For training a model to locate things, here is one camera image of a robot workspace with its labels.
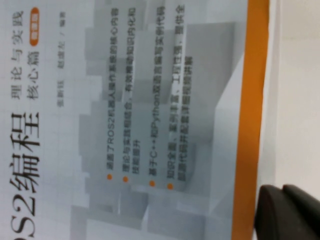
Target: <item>orange bullet point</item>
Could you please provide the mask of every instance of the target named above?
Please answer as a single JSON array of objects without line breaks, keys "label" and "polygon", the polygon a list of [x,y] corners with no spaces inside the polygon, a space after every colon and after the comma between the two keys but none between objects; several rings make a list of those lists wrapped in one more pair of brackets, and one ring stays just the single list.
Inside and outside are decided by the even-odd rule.
[{"label": "orange bullet point", "polygon": [[155,186],[156,186],[156,183],[155,183],[155,181],[152,181],[152,180],[151,180],[151,181],[149,182],[149,185],[150,185],[150,187],[155,187]]},{"label": "orange bullet point", "polygon": [[172,183],[168,183],[167,188],[169,190],[173,190],[174,189],[174,185]]}]

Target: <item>white wall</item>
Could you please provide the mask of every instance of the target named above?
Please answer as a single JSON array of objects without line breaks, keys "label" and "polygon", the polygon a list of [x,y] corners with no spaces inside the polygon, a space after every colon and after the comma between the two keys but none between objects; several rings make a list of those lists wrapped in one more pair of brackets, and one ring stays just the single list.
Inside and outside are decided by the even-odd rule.
[{"label": "white wall", "polygon": [[320,199],[320,1],[281,2],[275,183]]}]

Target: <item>orange border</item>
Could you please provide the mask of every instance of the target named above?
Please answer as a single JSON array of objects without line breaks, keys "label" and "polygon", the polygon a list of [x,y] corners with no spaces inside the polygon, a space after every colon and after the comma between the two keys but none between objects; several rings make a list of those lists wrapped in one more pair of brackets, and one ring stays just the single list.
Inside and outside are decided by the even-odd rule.
[{"label": "orange border", "polygon": [[269,0],[248,0],[232,240],[253,236],[268,27]]}]

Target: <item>orange label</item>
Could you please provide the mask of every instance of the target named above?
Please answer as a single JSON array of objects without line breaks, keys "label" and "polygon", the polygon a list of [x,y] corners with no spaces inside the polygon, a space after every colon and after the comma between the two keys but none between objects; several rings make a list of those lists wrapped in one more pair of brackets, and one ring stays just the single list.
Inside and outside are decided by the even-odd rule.
[{"label": "orange label", "polygon": [[37,7],[32,8],[30,13],[30,45],[35,47],[39,42],[39,19],[40,12]]}]

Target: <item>black object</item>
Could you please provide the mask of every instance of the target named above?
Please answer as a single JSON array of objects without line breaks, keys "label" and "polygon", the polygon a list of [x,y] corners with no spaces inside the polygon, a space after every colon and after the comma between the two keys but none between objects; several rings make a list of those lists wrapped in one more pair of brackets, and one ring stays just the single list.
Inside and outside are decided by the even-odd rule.
[{"label": "black object", "polygon": [[301,189],[261,187],[255,217],[259,240],[320,240],[319,219],[320,202]]}]

